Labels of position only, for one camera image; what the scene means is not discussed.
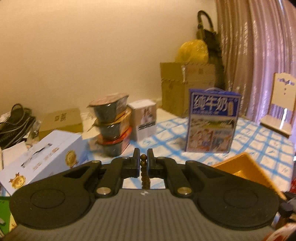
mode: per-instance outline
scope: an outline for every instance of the tablecloth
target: tablecloth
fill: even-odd
[[[229,153],[193,153],[184,152],[188,119],[175,118],[157,124],[157,133],[142,141],[131,141],[122,156],[132,156],[134,148],[146,154],[153,148],[154,156],[166,156],[184,164],[187,160],[196,160],[214,165],[241,152],[249,153],[277,187],[286,191],[290,188],[294,167],[293,144],[285,137],[247,119],[239,118],[234,140]],[[95,142],[95,138],[85,140],[89,160],[110,163],[113,158],[105,156]],[[141,176],[124,180],[123,188],[141,188]],[[151,179],[151,189],[165,188],[162,179]]]

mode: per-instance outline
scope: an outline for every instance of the bag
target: bag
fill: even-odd
[[[10,117],[0,122],[0,147],[2,150],[22,141],[36,120],[32,116],[32,110],[24,108],[21,104],[15,104]]]
[[[175,62],[188,64],[189,62],[207,64],[209,52],[207,45],[200,39],[191,40],[182,44],[178,50]]]
[[[202,15],[205,15],[210,24],[210,31],[204,29],[202,23]],[[209,52],[209,64],[214,64],[216,68],[215,87],[226,90],[224,67],[222,63],[221,49],[219,46],[217,34],[214,31],[213,23],[209,15],[205,11],[197,13],[198,27],[196,32],[197,39],[205,41]]]

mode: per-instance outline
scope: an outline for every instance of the pink curtain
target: pink curtain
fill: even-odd
[[[288,0],[216,0],[229,90],[243,96],[241,113],[259,123],[268,114],[274,73],[296,76],[296,8]],[[283,109],[272,106],[281,118]],[[296,142],[296,121],[291,141]]]

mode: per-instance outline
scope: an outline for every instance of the stack of bowls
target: stack of bowls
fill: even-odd
[[[100,131],[97,142],[108,156],[119,156],[130,142],[131,109],[127,107],[127,98],[126,93],[107,95],[88,106],[97,117],[94,124]]]

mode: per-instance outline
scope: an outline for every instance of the orange tray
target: orange tray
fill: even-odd
[[[223,162],[213,165],[221,171],[231,173],[238,177],[260,183],[274,190],[282,199],[286,200],[285,195],[277,188],[273,181],[264,173],[256,161],[246,152],[238,154]]]

